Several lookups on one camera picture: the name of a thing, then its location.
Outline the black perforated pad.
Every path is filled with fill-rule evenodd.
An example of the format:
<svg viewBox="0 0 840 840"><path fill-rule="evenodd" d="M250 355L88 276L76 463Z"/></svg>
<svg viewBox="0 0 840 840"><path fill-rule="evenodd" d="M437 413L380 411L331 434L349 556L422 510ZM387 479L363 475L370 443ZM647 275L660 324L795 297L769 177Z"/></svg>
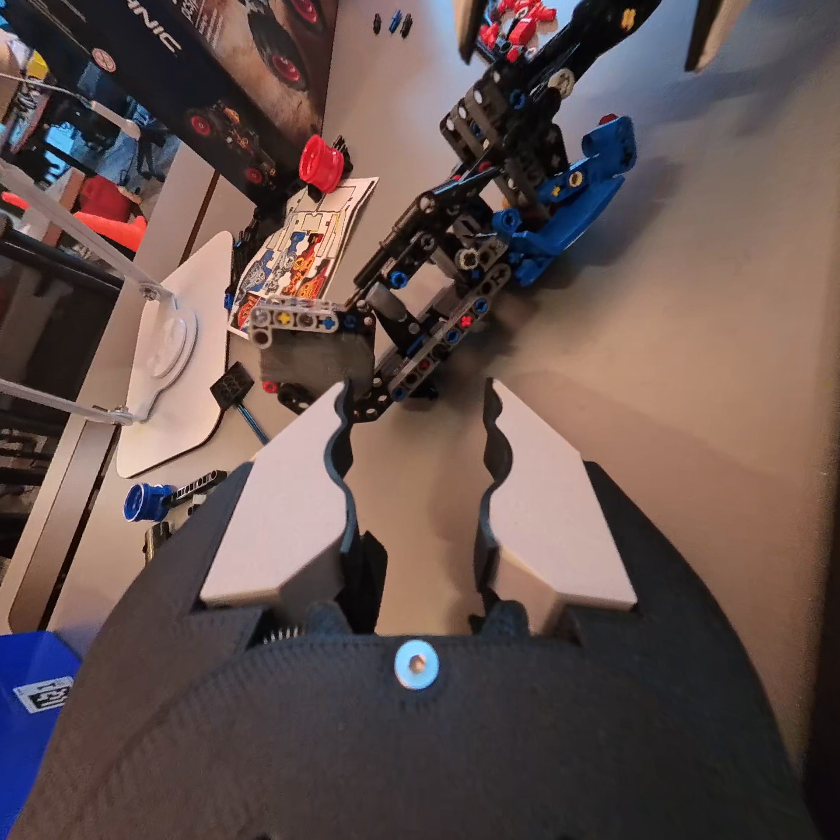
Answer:
<svg viewBox="0 0 840 840"><path fill-rule="evenodd" d="M824 838L839 838L839 510L835 511L811 728L805 756L805 800Z"/></svg>

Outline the pile of small toy pins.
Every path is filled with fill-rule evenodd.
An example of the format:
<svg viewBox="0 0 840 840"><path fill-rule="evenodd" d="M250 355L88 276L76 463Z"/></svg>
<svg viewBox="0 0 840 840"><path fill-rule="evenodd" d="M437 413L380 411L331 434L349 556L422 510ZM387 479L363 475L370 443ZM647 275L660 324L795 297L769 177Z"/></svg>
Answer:
<svg viewBox="0 0 840 840"><path fill-rule="evenodd" d="M540 1L489 1L479 18L476 49L489 63L532 58L539 36L554 27L557 10Z"/></svg>

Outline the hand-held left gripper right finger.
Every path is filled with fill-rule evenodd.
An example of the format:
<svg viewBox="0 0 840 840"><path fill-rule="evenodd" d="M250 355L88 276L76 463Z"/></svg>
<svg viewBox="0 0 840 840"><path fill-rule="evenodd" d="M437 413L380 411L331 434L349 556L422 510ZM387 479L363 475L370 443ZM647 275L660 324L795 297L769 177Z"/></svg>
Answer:
<svg viewBox="0 0 840 840"><path fill-rule="evenodd" d="M482 421L490 485L474 575L486 617L517 602L531 634L551 634L571 606L632 611L637 594L581 453L496 378Z"/></svg>

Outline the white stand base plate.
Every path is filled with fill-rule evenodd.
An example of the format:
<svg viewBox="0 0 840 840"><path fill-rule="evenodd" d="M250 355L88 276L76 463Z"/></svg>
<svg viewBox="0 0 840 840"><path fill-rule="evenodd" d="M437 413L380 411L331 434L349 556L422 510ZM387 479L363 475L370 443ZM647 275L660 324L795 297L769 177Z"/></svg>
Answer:
<svg viewBox="0 0 840 840"><path fill-rule="evenodd" d="M200 447L220 421L221 411L209 387L227 369L228 313L224 297L232 275L233 248L232 234L220 232L162 282L182 308L195 312L196 343L178 380L157 398L150 419L125 426L120 433L116 470L122 478L140 476ZM157 308L156 301L148 301L143 307L133 357L138 365L143 364L140 352L152 349ZM140 400L140 384L131 372L127 407L135 408Z"/></svg>

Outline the blue toy wheel hub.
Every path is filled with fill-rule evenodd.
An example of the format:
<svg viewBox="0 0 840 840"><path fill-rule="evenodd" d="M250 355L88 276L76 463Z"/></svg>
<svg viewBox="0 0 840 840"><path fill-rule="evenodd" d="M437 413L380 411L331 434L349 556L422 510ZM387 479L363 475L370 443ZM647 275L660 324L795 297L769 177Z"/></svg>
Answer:
<svg viewBox="0 0 840 840"><path fill-rule="evenodd" d="M175 493L171 485L151 485L145 482L134 484L123 503L123 516L127 522L161 522L168 507L165 499Z"/></svg>

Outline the red floor bin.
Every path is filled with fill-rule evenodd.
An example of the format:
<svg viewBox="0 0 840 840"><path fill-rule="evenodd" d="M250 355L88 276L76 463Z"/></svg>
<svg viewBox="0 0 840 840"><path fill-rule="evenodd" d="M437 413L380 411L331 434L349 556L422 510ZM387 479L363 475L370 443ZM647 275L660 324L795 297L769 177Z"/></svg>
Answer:
<svg viewBox="0 0 840 840"><path fill-rule="evenodd" d="M46 193L127 257L135 256L147 228L137 196L101 175L87 176L77 169L66 171ZM15 192L2 189L2 210L10 214L18 232L45 245L77 245L72 234L60 230Z"/></svg>

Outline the blue tagged storage bin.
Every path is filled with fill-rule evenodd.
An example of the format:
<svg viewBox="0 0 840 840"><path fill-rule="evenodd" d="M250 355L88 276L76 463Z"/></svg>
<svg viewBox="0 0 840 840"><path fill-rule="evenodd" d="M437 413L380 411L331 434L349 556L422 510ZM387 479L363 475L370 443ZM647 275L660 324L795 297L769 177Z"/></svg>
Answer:
<svg viewBox="0 0 840 840"><path fill-rule="evenodd" d="M32 790L79 666L53 633L1 636L1 838Z"/></svg>

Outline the black square grid plate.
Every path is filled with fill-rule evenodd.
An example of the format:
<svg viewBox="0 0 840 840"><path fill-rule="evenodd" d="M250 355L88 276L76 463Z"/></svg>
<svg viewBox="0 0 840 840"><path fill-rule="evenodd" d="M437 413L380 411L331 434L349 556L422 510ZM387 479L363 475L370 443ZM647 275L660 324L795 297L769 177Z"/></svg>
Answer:
<svg viewBox="0 0 840 840"><path fill-rule="evenodd" d="M232 407L240 405L245 396L253 388L255 380L244 365L237 361L209 387L209 392L219 410L225 413Z"/></svg>

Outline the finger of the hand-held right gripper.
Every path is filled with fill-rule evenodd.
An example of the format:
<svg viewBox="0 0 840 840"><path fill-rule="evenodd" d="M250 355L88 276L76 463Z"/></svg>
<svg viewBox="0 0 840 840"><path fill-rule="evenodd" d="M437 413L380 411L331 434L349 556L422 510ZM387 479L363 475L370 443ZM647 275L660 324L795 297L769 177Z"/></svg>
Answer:
<svg viewBox="0 0 840 840"><path fill-rule="evenodd" d="M715 58L733 27L733 1L698 1L685 72L700 72Z"/></svg>
<svg viewBox="0 0 840 840"><path fill-rule="evenodd" d="M488 1L453 1L458 54L469 64L476 51L480 27L485 22Z"/></svg>

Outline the grey desk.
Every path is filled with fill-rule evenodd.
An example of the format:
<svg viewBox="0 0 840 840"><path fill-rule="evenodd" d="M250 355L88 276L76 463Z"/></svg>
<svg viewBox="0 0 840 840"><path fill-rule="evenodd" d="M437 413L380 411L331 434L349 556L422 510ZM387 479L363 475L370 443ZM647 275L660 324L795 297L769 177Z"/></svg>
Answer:
<svg viewBox="0 0 840 840"><path fill-rule="evenodd" d="M387 23L412 14L407 38ZM794 766L809 735L838 455L838 2L750 2L699 73L697 2L662 2L558 114L570 157L608 113L637 163L534 286L500 295L434 402L353 429L347 481L388 552L376 630L466 634L490 483L488 376L598 463L717 598ZM455 156L439 120L482 63L450 2L339 2L323 128L378 176L331 289Z"/></svg>

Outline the red toy wheel hub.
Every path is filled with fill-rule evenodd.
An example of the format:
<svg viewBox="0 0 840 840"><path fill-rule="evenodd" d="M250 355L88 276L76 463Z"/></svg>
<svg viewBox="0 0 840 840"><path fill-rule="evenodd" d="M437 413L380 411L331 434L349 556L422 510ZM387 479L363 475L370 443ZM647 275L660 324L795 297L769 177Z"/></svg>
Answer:
<svg viewBox="0 0 840 840"><path fill-rule="evenodd" d="M330 194L343 179L342 167L340 154L321 135L313 134L301 152L298 174L308 187Z"/></svg>

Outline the black toy set box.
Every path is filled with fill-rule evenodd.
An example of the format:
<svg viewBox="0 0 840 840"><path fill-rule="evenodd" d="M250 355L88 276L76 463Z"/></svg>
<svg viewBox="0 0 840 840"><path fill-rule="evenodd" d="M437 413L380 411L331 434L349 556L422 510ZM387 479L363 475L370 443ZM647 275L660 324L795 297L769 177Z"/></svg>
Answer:
<svg viewBox="0 0 840 840"><path fill-rule="evenodd" d="M2 2L61 81L90 67L265 213L322 130L335 1Z"/></svg>

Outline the black long axle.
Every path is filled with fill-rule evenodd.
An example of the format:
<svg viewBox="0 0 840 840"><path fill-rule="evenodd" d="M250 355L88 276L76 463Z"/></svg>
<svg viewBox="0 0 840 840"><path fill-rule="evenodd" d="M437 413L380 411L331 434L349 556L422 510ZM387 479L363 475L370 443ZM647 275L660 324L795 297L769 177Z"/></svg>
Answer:
<svg viewBox="0 0 840 840"><path fill-rule="evenodd" d="M259 425L259 423L253 417L253 415L248 410L248 408L241 402L236 404L236 408L237 408L240 416L243 417L243 419L246 421L248 427L251 429L251 431L257 437L260 444L262 446L268 445L268 443L270 442L269 436L266 434L266 432L264 431L262 426Z"/></svg>

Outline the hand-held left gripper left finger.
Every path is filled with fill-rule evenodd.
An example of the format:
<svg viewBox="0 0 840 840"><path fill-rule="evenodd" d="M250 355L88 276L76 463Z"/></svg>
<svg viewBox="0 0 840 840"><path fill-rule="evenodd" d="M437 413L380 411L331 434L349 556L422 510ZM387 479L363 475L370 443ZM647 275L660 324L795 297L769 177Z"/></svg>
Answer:
<svg viewBox="0 0 840 840"><path fill-rule="evenodd" d="M345 482L353 464L353 386L332 385L248 463L199 593L207 607L262 606L282 626L335 602L352 632L372 634L387 551L362 532Z"/></svg>

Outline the colourful sticker sheet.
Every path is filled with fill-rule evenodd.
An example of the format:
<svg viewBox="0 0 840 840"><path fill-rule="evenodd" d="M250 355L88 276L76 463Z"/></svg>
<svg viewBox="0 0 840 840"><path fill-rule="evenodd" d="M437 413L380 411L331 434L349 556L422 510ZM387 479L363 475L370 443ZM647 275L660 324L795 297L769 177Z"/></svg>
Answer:
<svg viewBox="0 0 840 840"><path fill-rule="evenodd" d="M246 338L250 313L264 300L325 298L354 220L379 181L350 178L318 201L306 189L294 195L283 225L262 234L266 238L247 266L234 264L224 300L227 330Z"/></svg>

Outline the black angled toy panel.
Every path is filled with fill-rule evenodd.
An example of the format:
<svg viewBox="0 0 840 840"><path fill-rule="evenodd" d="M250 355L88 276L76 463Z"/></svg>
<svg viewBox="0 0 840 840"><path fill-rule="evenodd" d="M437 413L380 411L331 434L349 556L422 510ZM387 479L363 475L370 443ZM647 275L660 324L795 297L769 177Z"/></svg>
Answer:
<svg viewBox="0 0 840 840"><path fill-rule="evenodd" d="M234 237L233 262L237 266L247 266L255 256L265 236L260 233L263 223L261 209L257 207L248 225Z"/></svg>

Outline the toy car chassis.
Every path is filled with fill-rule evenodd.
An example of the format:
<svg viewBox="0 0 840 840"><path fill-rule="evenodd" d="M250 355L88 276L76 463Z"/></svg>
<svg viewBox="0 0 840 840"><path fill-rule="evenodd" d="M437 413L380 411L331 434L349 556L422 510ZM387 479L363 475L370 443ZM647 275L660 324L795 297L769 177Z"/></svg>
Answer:
<svg viewBox="0 0 840 840"><path fill-rule="evenodd" d="M262 389L301 414L349 380L363 423L407 398L435 399L436 369L487 320L499 292L540 278L635 166L628 116L604 117L577 162L554 118L575 82L659 5L579 2L532 57L501 48L440 121L458 166L409 204L349 298L280 291L248 312Z"/></svg>

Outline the white book stand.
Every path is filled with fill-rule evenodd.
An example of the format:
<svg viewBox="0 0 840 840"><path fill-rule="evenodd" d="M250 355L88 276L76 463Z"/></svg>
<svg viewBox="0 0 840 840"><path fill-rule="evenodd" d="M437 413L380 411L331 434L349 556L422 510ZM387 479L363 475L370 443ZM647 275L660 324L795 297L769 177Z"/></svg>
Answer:
<svg viewBox="0 0 840 840"><path fill-rule="evenodd" d="M141 393L140 404L135 408L126 406L106 411L5 379L1 380L2 393L97 423L129 426L147 422L158 397L179 379L191 358L197 336L195 312L182 308L173 292L153 280L57 200L39 190L18 167L3 161L1 170L3 183L16 190L51 223L72 234L77 241L122 272L123 278L132 283L145 300L157 303L151 333L152 349L140 352L142 365L133 363L132 373L138 378Z"/></svg>

